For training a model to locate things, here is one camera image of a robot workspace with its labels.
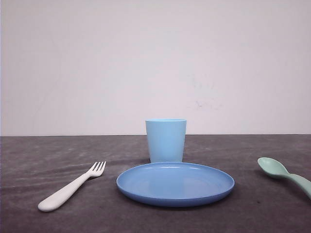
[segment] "plate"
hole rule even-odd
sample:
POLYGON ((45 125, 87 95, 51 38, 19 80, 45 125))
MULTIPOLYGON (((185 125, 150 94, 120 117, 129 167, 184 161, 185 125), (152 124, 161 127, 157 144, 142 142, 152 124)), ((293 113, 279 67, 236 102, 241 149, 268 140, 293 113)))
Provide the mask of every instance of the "plate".
POLYGON ((117 186, 127 197, 145 204, 187 207, 224 198, 234 180, 209 166, 165 162, 128 169, 117 178, 117 186))

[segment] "cup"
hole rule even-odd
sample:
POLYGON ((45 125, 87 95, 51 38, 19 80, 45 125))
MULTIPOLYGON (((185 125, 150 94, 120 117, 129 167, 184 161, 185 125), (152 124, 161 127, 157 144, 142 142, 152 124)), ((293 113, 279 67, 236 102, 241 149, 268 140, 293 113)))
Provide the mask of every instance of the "cup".
POLYGON ((186 123, 184 119, 146 120, 151 163, 182 162, 186 123))

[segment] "fork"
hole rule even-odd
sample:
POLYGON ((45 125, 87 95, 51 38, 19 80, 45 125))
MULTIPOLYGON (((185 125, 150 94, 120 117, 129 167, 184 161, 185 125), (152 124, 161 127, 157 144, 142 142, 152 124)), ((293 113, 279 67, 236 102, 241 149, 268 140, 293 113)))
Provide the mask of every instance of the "fork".
POLYGON ((39 203, 38 209, 43 212, 49 212, 57 209, 64 204, 77 189, 90 177, 99 177, 104 172, 106 166, 105 162, 96 162, 94 165, 83 175, 67 184, 65 187, 58 190, 56 193, 50 195, 39 203))

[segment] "plate rim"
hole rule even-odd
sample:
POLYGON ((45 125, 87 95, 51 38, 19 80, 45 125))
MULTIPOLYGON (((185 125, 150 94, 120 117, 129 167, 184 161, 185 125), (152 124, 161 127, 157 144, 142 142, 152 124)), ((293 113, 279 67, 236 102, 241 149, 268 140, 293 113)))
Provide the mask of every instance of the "plate rim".
POLYGON ((122 172, 122 173, 117 177, 116 183, 117 183, 117 187, 118 187, 122 192, 126 192, 126 193, 129 193, 129 194, 131 194, 131 195, 138 196, 138 197, 150 198, 150 199, 155 199, 155 200, 197 200, 197 199, 203 199, 203 198, 212 198, 212 197, 216 197, 216 196, 219 196, 219 195, 223 195, 223 194, 225 194, 225 193, 227 193, 227 192, 230 192, 230 191, 233 189, 234 185, 235 185, 235 181, 234 181, 233 177, 230 176, 228 173, 226 173, 226 172, 224 172, 224 171, 221 171, 221 170, 219 170, 219 169, 217 169, 217 168, 214 168, 214 167, 211 167, 211 166, 206 166, 206 165, 202 165, 202 164, 195 164, 195 163, 187 163, 187 162, 158 162, 158 163, 149 163, 149 164, 138 165, 138 166, 132 167, 132 168, 127 169, 127 170, 125 170, 124 172, 122 172), (186 164, 186 165, 195 165, 195 166, 203 166, 203 167, 211 168, 211 169, 217 170, 218 172, 221 172, 221 173, 225 174, 227 177, 229 177, 229 178, 232 180, 232 185, 231 185, 226 191, 224 191, 224 192, 221 192, 221 193, 218 193, 218 194, 215 194, 215 195, 201 196, 201 197, 195 197, 195 198, 155 198, 155 197, 150 197, 150 196, 145 196, 145 195, 142 195, 142 194, 137 194, 137 193, 129 192, 129 191, 125 190, 124 188, 122 188, 122 187, 120 186, 120 184, 119 184, 118 181, 119 181, 120 177, 121 177, 124 173, 126 173, 126 172, 128 172, 128 171, 130 171, 130 170, 132 170, 132 169, 137 169, 138 167, 141 167, 141 166, 150 166, 150 165, 152 165, 152 164, 186 164))

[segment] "plastic spoon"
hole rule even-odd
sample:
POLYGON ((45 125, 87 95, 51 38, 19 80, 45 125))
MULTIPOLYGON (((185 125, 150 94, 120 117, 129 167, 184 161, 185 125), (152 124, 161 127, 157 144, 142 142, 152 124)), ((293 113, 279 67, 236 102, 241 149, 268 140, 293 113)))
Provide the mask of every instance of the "plastic spoon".
POLYGON ((289 173, 284 165, 275 159, 262 157, 258 159, 258 164, 272 178, 287 178, 294 181, 311 199, 311 182, 306 178, 289 173))

